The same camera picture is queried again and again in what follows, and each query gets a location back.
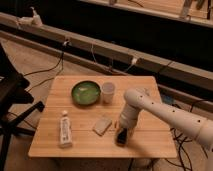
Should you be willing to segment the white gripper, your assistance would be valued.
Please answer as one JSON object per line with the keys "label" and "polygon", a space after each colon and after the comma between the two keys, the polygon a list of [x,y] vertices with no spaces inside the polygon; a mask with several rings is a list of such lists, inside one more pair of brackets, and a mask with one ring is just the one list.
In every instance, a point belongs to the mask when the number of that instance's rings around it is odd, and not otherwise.
{"label": "white gripper", "polygon": [[119,120],[115,121],[115,132],[119,132],[120,126],[127,129],[127,139],[131,139],[135,132],[135,126],[137,125],[138,118],[126,116],[121,114]]}

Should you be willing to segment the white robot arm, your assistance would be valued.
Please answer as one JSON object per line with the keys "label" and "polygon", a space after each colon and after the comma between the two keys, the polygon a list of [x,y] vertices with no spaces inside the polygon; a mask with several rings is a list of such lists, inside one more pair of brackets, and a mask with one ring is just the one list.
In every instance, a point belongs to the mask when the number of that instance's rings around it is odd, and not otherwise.
{"label": "white robot arm", "polygon": [[208,150],[213,148],[213,121],[178,109],[165,103],[156,102],[142,89],[130,88],[124,93],[125,105],[118,123],[121,127],[132,129],[137,125],[139,113],[146,110],[183,132]]}

